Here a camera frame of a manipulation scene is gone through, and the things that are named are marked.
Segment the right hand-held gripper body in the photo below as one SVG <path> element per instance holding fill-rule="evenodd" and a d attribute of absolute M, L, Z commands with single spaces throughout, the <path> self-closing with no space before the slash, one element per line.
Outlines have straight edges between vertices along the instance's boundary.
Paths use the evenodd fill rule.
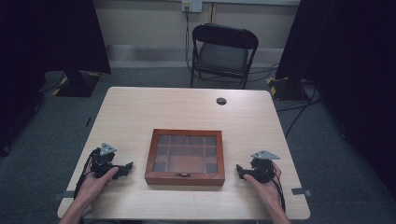
<path fill-rule="evenodd" d="M 275 177 L 277 177 L 276 170 L 273 165 L 273 160 L 279 159 L 277 155 L 267 150 L 261 150 L 251 154 L 251 157 L 251 175 L 259 183 L 268 183 L 269 181 L 272 181 Z"/>

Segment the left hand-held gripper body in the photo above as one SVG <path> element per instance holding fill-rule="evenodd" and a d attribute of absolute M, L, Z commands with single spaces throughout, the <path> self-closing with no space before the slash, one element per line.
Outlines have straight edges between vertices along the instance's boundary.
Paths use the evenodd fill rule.
<path fill-rule="evenodd" d="M 102 177 L 114 167 L 112 160 L 116 151 L 111 145 L 103 143 L 92 152 L 91 171 L 96 178 Z"/>

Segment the wooden box with glass lid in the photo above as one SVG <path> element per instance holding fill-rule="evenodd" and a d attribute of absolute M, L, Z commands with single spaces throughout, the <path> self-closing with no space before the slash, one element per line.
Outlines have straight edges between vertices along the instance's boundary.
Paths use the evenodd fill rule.
<path fill-rule="evenodd" d="M 222 186 L 222 132 L 154 129 L 145 180 L 148 185 Z"/>

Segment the person's right hand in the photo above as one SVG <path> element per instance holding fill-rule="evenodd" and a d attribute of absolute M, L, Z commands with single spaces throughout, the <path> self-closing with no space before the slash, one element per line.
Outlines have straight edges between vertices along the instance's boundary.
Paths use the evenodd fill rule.
<path fill-rule="evenodd" d="M 276 170 L 277 177 L 273 181 L 266 184 L 259 183 L 253 176 L 246 175 L 246 181 L 253 186 L 253 188 L 258 192 L 258 195 L 265 205 L 269 203 L 279 203 L 281 205 L 281 197 L 278 192 L 279 178 L 281 176 L 281 171 L 277 165 L 273 162 L 274 168 Z"/>

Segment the person's left hand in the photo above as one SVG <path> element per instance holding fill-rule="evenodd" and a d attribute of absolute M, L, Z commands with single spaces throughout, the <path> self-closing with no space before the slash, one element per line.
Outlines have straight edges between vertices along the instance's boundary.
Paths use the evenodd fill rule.
<path fill-rule="evenodd" d="M 84 179 L 79 188 L 75 202 L 88 205 L 90 204 L 104 189 L 106 183 L 110 181 L 113 175 L 119 170 L 118 167 L 111 168 L 102 177 L 96 178 L 88 167 L 84 172 Z"/>

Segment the grey tape strip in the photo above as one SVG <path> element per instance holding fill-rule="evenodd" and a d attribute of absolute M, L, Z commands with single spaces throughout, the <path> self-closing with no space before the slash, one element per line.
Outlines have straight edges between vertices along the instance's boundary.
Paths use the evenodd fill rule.
<path fill-rule="evenodd" d="M 54 193 L 52 199 L 54 201 L 61 201 L 63 198 L 75 198 L 75 192 L 73 190 L 65 190 L 62 192 Z"/>
<path fill-rule="evenodd" d="M 296 188 L 291 190 L 293 195 L 304 195 L 305 197 L 311 197 L 313 192 L 311 189 Z"/>

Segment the black stand base yellow tape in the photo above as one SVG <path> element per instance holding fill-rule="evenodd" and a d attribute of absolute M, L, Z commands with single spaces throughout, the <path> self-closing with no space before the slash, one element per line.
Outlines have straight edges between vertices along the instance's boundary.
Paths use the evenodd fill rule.
<path fill-rule="evenodd" d="M 66 70 L 66 77 L 53 92 L 54 96 L 61 97 L 90 97 L 100 79 L 94 72 Z"/>
<path fill-rule="evenodd" d="M 275 100 L 278 101 L 308 101 L 309 97 L 304 90 L 304 87 L 299 82 L 294 82 L 290 79 L 282 78 L 275 79 L 269 77 L 266 79 L 269 87 L 269 92 Z"/>

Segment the black folding chair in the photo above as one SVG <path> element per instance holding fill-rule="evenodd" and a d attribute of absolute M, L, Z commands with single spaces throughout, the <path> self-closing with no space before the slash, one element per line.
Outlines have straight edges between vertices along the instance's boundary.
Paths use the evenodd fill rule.
<path fill-rule="evenodd" d="M 192 31 L 191 87 L 195 72 L 236 78 L 244 89 L 259 46 L 247 29 L 204 23 Z"/>

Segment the black curtain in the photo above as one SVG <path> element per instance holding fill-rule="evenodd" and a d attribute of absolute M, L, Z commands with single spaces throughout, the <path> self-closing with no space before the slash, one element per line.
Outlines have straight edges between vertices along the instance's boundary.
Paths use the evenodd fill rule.
<path fill-rule="evenodd" d="M 396 0 L 300 0 L 276 78 L 319 84 L 396 200 Z"/>
<path fill-rule="evenodd" d="M 66 70 L 110 72 L 93 0 L 0 0 L 0 156 Z"/>

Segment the white wall socket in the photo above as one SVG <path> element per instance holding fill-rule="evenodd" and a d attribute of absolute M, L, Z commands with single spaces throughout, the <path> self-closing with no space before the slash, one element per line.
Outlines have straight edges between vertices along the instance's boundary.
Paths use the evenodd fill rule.
<path fill-rule="evenodd" d="M 203 10 L 203 2 L 199 0 L 182 0 L 181 10 L 183 12 L 201 13 Z"/>

